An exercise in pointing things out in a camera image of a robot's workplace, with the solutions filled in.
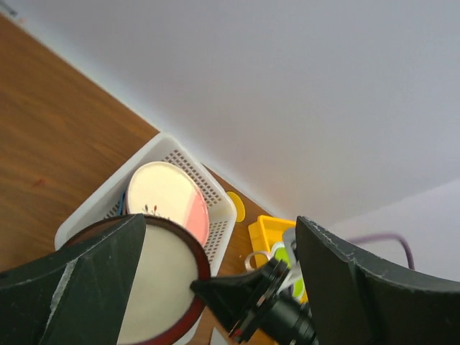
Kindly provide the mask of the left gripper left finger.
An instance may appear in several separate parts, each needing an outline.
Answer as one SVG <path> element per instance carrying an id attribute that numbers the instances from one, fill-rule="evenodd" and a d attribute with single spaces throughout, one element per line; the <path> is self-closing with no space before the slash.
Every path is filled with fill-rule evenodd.
<path id="1" fill-rule="evenodd" d="M 142 251 L 144 216 L 1 273 L 2 344 L 116 344 Z"/>

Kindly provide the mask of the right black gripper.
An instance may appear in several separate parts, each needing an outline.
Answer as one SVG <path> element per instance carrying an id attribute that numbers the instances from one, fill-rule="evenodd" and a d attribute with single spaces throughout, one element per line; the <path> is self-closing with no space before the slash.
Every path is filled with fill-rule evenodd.
<path id="1" fill-rule="evenodd" d="M 290 273 L 287 264 L 270 259 L 241 275 L 194 280 L 190 288 L 239 344 L 255 331 L 278 344 L 318 344 L 309 305 L 282 291 Z"/>

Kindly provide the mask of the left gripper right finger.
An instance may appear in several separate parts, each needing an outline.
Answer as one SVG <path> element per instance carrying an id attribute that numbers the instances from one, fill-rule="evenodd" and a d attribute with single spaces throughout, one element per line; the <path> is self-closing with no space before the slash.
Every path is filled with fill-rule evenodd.
<path id="1" fill-rule="evenodd" d="M 295 237 L 320 344 L 458 344 L 459 283 L 368 252 L 299 216 Z"/>

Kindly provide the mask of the dark red rimmed plate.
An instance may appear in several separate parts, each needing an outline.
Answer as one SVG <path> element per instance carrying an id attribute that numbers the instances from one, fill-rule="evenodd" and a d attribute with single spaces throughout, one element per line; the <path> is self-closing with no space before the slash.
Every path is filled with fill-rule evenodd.
<path id="1" fill-rule="evenodd" d="M 146 232 L 118 344 L 186 344 L 204 304 L 190 289 L 211 276 L 209 231 L 145 216 Z"/>

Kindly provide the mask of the white perforated plastic basket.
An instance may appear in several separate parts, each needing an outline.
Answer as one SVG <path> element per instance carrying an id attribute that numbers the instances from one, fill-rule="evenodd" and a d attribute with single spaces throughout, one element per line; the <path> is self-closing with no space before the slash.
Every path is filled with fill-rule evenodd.
<path id="1" fill-rule="evenodd" d="M 62 223 L 55 235 L 55 247 L 66 247 L 88 239 L 100 233 L 107 221 L 129 215 L 117 215 L 120 196 L 126 192 L 134 172 L 149 162 L 168 162 L 179 167 L 200 188 L 210 220 L 210 232 L 203 248 L 211 276 L 215 275 L 234 228 L 236 209 L 207 169 L 167 134 L 158 134 L 146 143 Z"/>

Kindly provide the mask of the blue polka dot plate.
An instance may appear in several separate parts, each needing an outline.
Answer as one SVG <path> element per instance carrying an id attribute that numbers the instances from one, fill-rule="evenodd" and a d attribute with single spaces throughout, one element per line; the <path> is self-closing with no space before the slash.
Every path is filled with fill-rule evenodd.
<path id="1" fill-rule="evenodd" d="M 120 196 L 120 199 L 118 202 L 118 208 L 117 208 L 118 216 L 121 216 L 125 213 L 125 196 L 126 196 L 126 192 L 123 192 Z"/>

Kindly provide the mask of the pink and cream plate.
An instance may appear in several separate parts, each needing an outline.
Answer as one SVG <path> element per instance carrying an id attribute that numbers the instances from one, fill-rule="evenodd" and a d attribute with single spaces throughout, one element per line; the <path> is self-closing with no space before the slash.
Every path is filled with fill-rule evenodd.
<path id="1" fill-rule="evenodd" d="M 210 220 L 200 188 L 168 162 L 149 162 L 134 172 L 124 195 L 124 212 L 170 219 L 201 245 L 208 240 Z"/>

